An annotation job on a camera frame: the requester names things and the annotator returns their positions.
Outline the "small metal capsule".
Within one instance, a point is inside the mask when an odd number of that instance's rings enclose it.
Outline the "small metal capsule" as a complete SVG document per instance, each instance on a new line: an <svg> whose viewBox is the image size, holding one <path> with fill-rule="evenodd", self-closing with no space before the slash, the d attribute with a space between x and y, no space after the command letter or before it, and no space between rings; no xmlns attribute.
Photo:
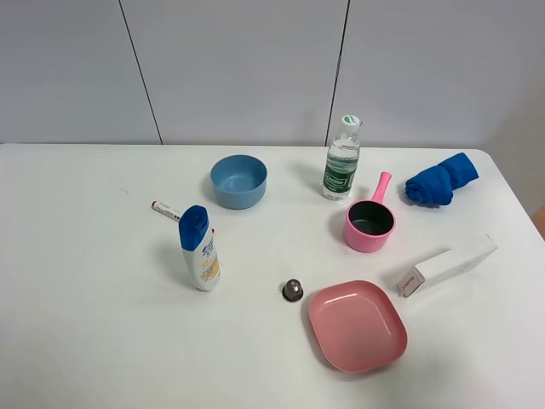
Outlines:
<svg viewBox="0 0 545 409"><path fill-rule="evenodd" d="M289 279L282 288L282 296L287 302L299 302L304 295L301 282L298 279Z"/></svg>

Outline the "blue plastic bowl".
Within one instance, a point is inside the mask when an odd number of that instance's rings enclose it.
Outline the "blue plastic bowl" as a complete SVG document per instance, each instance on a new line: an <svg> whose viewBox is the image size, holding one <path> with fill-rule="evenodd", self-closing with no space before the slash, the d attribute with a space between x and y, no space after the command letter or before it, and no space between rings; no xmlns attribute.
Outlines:
<svg viewBox="0 0 545 409"><path fill-rule="evenodd" d="M217 203L231 210L248 209L267 189L267 167L258 158L237 154L219 160L210 171Z"/></svg>

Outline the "clear water bottle green label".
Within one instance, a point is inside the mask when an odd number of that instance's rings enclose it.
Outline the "clear water bottle green label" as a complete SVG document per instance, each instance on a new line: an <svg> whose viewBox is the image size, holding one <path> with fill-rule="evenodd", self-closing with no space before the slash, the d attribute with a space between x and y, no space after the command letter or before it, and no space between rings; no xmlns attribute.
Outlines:
<svg viewBox="0 0 545 409"><path fill-rule="evenodd" d="M360 119L344 115L341 126L329 145L322 180L323 195L330 200L343 200L350 194L360 156Z"/></svg>

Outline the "white blue shampoo bottle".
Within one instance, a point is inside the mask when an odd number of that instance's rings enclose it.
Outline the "white blue shampoo bottle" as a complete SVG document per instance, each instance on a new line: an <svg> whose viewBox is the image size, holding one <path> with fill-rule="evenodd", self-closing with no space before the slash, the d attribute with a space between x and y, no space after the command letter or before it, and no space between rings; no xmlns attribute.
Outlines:
<svg viewBox="0 0 545 409"><path fill-rule="evenodd" d="M208 211L193 205L182 214L178 228L186 266L195 286L201 291L213 291L221 277L221 265Z"/></svg>

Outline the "red white marker pen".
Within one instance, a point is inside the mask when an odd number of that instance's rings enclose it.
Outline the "red white marker pen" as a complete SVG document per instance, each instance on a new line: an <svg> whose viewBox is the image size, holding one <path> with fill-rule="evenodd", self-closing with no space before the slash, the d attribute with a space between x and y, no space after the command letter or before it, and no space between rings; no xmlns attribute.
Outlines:
<svg viewBox="0 0 545 409"><path fill-rule="evenodd" d="M152 202L151 207L156 212L162 214L163 216L167 216L168 218L170 218L170 219L174 220L175 222L177 222L178 223L178 230L179 230L180 235L182 235L181 219L183 218L183 216L186 213L188 213L189 215L192 215L197 210L201 209L200 205L193 205L193 206L190 206L185 211L181 212L181 211L178 211L178 210L174 209L173 207L171 207L169 205L166 205L165 203L157 201L157 200L154 200Z"/></svg>

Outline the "pink square plate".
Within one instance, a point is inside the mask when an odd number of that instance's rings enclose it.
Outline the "pink square plate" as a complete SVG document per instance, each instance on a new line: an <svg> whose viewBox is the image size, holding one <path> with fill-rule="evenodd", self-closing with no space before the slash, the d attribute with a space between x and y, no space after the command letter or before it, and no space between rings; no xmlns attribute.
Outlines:
<svg viewBox="0 0 545 409"><path fill-rule="evenodd" d="M343 372L387 366L405 352L408 335L393 303L377 285L353 280L318 291L308 315L327 361Z"/></svg>

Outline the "rolled blue towel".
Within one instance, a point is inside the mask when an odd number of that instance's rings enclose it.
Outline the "rolled blue towel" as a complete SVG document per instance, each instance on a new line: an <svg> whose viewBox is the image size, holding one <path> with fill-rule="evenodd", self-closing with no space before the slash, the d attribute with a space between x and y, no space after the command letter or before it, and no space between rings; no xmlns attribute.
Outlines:
<svg viewBox="0 0 545 409"><path fill-rule="evenodd" d="M408 179L404 192L413 203L446 206L454 191L477 180L479 173L465 153L458 153Z"/></svg>

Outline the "white cardboard box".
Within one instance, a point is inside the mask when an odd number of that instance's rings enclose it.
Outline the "white cardboard box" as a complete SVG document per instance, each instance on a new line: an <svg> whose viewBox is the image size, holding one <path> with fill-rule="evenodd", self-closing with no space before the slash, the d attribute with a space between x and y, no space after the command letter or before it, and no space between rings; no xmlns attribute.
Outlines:
<svg viewBox="0 0 545 409"><path fill-rule="evenodd" d="M398 294L407 298L418 291L467 273L496 250L495 241L485 235L419 262L396 284Z"/></svg>

